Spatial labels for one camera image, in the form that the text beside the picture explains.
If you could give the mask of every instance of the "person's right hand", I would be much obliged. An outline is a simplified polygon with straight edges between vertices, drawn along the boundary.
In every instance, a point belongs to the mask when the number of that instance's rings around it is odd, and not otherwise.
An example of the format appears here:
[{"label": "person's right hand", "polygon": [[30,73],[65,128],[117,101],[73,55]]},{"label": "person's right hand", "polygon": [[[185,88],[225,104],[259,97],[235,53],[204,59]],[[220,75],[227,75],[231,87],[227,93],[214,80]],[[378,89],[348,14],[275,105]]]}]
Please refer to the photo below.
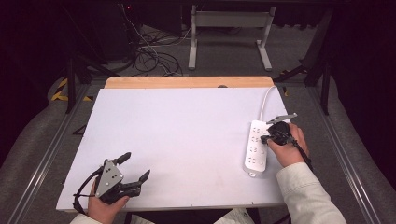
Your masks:
[{"label": "person's right hand", "polygon": [[[297,143],[304,150],[306,156],[309,157],[308,146],[306,145],[303,131],[299,127],[297,127],[297,125],[292,123],[289,124],[289,127],[291,135],[294,137],[295,140],[297,140]],[[279,160],[279,163],[283,167],[290,166],[297,162],[304,162],[304,159],[301,156],[299,150],[292,143],[287,143],[285,146],[280,146],[273,140],[268,139],[267,144],[268,147],[274,151],[277,159]]]}]

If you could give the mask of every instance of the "white power strip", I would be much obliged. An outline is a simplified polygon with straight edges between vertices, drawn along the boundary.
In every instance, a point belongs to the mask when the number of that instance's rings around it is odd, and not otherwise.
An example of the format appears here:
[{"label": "white power strip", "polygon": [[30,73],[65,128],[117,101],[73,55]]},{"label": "white power strip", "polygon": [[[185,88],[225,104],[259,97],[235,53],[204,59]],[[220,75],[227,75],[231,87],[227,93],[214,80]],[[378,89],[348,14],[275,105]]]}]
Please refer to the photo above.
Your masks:
[{"label": "white power strip", "polygon": [[269,134],[267,130],[270,126],[271,124],[266,124],[260,120],[253,120],[251,122],[244,170],[252,177],[262,174],[265,170],[268,146],[262,143],[260,137]]}]

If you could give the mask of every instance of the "metal rail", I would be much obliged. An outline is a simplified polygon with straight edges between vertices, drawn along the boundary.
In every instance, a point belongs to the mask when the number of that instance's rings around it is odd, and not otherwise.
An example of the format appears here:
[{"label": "metal rail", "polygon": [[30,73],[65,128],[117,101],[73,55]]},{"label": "metal rail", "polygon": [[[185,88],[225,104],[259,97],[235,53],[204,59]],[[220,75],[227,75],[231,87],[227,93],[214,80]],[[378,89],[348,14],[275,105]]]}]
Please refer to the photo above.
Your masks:
[{"label": "metal rail", "polygon": [[350,161],[347,152],[344,149],[340,141],[340,138],[338,137],[334,129],[332,121],[328,116],[325,116],[323,113],[317,91],[315,90],[314,87],[307,87],[307,89],[310,97],[315,103],[315,106],[318,110],[318,113],[321,116],[321,119],[323,120],[326,126],[327,132],[330,136],[330,141],[332,143],[332,148],[334,149],[334,153],[340,162],[341,168],[343,169],[344,174],[346,175],[346,180],[349,183],[349,186],[351,187],[353,194],[356,197],[356,200],[358,201],[359,207],[361,208],[365,220],[367,221],[367,223],[381,223],[369,199],[369,196],[367,195],[366,190],[364,189],[364,186],[361,183],[361,179],[356,173],[355,168],[352,162]]},{"label": "metal rail", "polygon": [[52,165],[52,162],[55,159],[55,156],[60,146],[62,145],[62,141],[64,140],[64,133],[69,127],[71,120],[75,116],[76,111],[78,110],[78,106],[84,99],[88,88],[89,85],[82,85],[79,89],[75,106],[69,114],[64,115],[64,119],[62,120],[60,127],[58,128],[55,136],[52,138],[52,141],[49,144],[49,147],[44,154],[43,159],[38,164],[35,172],[33,173],[33,176],[28,186],[26,187],[26,190],[22,194],[20,201],[18,202],[17,206],[14,209],[14,212],[8,220],[8,224],[19,224],[23,222],[23,219],[30,205],[32,204],[35,196],[37,195],[38,190],[40,189],[41,184],[43,183],[44,178],[46,177],[47,172],[50,169],[50,166]]}]

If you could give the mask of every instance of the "white cable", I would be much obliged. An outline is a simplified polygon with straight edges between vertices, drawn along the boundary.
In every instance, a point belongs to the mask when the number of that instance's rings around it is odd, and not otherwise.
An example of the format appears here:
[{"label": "white cable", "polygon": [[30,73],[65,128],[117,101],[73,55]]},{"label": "white cable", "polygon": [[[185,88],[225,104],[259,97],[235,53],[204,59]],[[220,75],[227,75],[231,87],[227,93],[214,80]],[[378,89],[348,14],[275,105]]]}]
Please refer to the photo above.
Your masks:
[{"label": "white cable", "polygon": [[[276,87],[276,86],[270,87],[270,89],[268,89],[268,91],[265,93],[264,99],[262,100],[262,111],[264,110],[264,105],[265,105],[265,101],[266,101],[266,99],[267,99],[267,95],[268,95],[268,93],[270,92],[270,90],[271,90],[272,88],[274,88],[274,87]],[[262,121],[262,111],[260,112],[260,117],[259,117],[259,120],[261,120],[261,121]]]}]

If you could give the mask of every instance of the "person's left hand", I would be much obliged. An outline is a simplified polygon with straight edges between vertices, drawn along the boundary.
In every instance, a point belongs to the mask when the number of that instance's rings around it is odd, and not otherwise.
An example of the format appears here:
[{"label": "person's left hand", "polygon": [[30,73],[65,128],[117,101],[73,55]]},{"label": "person's left hand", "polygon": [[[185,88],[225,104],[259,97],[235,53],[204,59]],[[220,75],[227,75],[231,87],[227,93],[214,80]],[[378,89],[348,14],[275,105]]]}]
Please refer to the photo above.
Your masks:
[{"label": "person's left hand", "polygon": [[[91,195],[94,195],[95,182],[93,181],[91,188]],[[103,224],[111,224],[116,217],[116,214],[128,202],[129,197],[124,196],[113,204],[102,202],[95,196],[90,197],[88,200],[88,216]]]}]

